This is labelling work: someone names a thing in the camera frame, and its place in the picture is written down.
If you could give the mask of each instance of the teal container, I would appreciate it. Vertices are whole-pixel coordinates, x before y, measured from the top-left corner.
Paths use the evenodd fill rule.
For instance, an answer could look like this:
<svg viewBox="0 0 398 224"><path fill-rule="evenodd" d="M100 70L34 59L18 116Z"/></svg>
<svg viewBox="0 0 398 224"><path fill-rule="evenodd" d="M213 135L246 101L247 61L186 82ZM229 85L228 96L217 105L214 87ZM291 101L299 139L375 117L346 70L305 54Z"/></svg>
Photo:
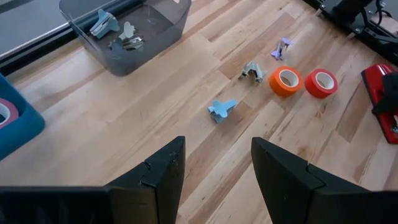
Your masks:
<svg viewBox="0 0 398 224"><path fill-rule="evenodd" d="M19 117L0 128L0 160L40 134L45 126L43 117L0 74L0 98L10 101Z"/></svg>

